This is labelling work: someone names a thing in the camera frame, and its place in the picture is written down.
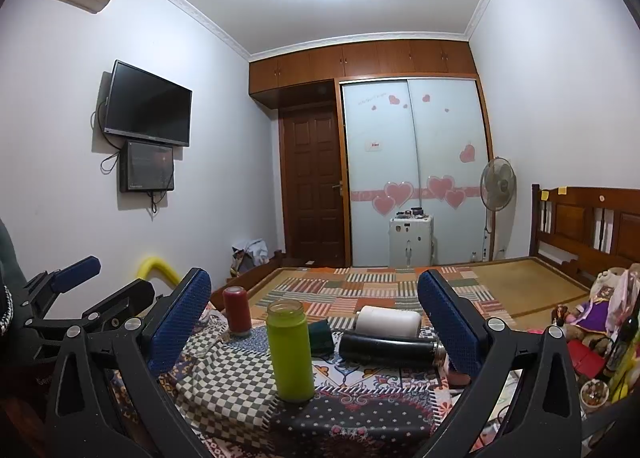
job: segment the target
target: silver screw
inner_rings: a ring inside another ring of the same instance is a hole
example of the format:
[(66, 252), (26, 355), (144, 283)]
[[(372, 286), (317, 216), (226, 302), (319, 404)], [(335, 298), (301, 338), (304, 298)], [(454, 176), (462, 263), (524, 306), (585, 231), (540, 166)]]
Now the silver screw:
[(549, 335), (555, 337), (556, 339), (561, 339), (564, 336), (562, 330), (555, 324), (552, 324), (547, 330), (549, 332)]
[(505, 326), (504, 321), (502, 319), (498, 319), (497, 317), (491, 317), (487, 324), (489, 325), (489, 328), (491, 328), (491, 330), (493, 330), (494, 332), (501, 332), (502, 330), (504, 330)]
[(140, 325), (142, 324), (142, 321), (140, 320), (140, 317), (132, 317), (131, 319), (127, 319), (124, 322), (124, 329), (125, 330), (137, 330), (138, 328), (140, 328)]
[(73, 337), (76, 337), (79, 333), (80, 333), (80, 327), (74, 324), (73, 326), (70, 326), (69, 329), (66, 331), (66, 336), (73, 338)]

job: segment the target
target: blue textured pad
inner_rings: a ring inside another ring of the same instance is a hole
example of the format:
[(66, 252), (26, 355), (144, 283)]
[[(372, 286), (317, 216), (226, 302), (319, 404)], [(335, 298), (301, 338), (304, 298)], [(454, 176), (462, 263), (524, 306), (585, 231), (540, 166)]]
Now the blue textured pad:
[(428, 272), (418, 278), (418, 301), (433, 324), (456, 370), (475, 377), (482, 367), (478, 338), (458, 308)]
[(151, 337), (146, 364), (153, 376), (174, 367), (210, 296), (209, 275), (199, 270)]
[(89, 256), (55, 272), (51, 289), (57, 294), (64, 294), (98, 274), (100, 274), (100, 260), (95, 256)]

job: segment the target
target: wooden cabinet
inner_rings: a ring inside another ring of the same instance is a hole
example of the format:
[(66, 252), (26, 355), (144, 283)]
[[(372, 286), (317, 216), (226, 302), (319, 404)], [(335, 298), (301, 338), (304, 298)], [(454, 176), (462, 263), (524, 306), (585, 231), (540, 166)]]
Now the wooden cabinet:
[(309, 50), (309, 65), (312, 81), (344, 77), (342, 46), (325, 46)]
[(376, 43), (380, 73), (414, 72), (410, 42), (408, 40), (378, 41)]
[(449, 73), (478, 73), (469, 43), (465, 41), (440, 41), (442, 54)]
[(342, 60), (344, 74), (347, 76), (380, 73), (378, 52), (374, 42), (343, 44)]
[(311, 78), (309, 51), (288, 53), (278, 58), (278, 87), (308, 83)]
[(249, 64), (249, 93), (278, 87), (278, 58), (269, 57)]
[(442, 53), (440, 41), (412, 39), (409, 44), (415, 71), (442, 73), (447, 71), (447, 63)]

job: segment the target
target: yellow-green liquid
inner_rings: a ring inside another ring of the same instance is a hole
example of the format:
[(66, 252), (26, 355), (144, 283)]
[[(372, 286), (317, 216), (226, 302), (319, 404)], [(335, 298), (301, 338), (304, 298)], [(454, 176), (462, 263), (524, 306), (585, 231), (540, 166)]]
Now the yellow-green liquid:
[(295, 318), (267, 317), (267, 337), (278, 396), (300, 403), (314, 396), (309, 330), (304, 313)]

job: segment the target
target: wooden headboard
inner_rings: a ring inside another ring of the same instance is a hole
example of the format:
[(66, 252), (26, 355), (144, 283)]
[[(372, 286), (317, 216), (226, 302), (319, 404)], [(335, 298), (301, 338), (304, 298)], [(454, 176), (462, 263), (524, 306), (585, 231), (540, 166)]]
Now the wooden headboard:
[[(529, 255), (590, 286), (591, 276), (640, 261), (640, 190), (531, 186)], [(540, 254), (540, 242), (570, 252), (562, 263)]]

